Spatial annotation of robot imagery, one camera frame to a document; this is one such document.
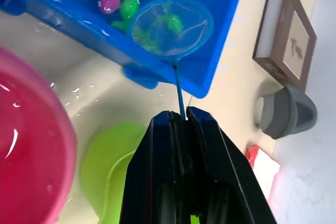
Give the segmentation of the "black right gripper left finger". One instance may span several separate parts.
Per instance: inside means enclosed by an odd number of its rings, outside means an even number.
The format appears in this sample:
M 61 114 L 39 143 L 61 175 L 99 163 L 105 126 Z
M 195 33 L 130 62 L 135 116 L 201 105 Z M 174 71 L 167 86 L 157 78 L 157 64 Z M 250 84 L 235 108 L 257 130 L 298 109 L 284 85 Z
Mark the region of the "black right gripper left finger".
M 181 223 L 175 138 L 181 116 L 153 117 L 128 164 L 120 223 Z

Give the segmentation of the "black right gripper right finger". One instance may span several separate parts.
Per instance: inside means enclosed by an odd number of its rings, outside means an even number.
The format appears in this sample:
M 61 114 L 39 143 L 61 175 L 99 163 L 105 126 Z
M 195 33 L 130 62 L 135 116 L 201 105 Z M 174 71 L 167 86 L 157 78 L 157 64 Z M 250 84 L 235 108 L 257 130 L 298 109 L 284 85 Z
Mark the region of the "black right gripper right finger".
M 196 177 L 202 193 L 200 223 L 276 223 L 248 159 L 213 116 L 194 106 L 186 109 L 192 145 L 203 171 Z

